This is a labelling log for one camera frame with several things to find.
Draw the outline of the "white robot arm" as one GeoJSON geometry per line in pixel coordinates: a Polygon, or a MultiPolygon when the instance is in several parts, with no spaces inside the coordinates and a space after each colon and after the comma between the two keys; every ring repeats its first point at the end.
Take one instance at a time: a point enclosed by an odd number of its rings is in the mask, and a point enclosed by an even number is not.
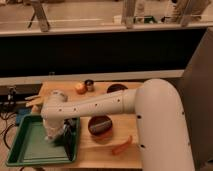
{"type": "Polygon", "coordinates": [[[66,119],[128,113],[136,116],[143,171],[195,171],[182,101],[166,80],[149,79],[136,89],[73,102],[54,91],[41,109],[51,138],[60,135],[66,119]]]}

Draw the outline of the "white wrapped gripper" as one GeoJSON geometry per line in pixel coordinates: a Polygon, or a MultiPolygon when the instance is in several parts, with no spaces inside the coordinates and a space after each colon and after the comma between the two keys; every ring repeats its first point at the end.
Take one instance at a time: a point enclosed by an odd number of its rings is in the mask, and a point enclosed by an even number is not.
{"type": "Polygon", "coordinates": [[[64,121],[63,120],[51,120],[44,119],[43,126],[46,132],[46,140],[54,141],[64,132],[64,121]]]}

